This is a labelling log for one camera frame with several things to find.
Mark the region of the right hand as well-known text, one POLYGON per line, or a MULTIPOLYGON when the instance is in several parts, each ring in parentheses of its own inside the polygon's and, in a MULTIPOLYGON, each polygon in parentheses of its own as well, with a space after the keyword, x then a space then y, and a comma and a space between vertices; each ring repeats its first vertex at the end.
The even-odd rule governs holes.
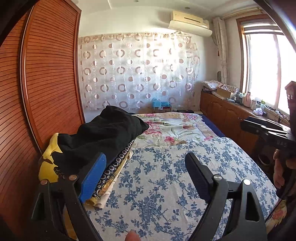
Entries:
MULTIPOLYGON (((273 154, 273 159, 275 161, 274 164, 274 174, 273 174, 273 182, 276 188, 281 188, 285 184, 285 180, 283 178, 283 164, 280 161, 280 150, 276 149, 273 154)), ((295 169, 295 157, 286 160, 286 166, 290 169, 295 169)))

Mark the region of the left hand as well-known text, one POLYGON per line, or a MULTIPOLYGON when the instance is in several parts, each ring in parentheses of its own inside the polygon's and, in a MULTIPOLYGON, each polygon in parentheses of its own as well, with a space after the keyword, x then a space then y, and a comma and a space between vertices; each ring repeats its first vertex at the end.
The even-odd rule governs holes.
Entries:
POLYGON ((126 235, 125 241, 140 241, 140 236, 134 230, 131 230, 126 235))

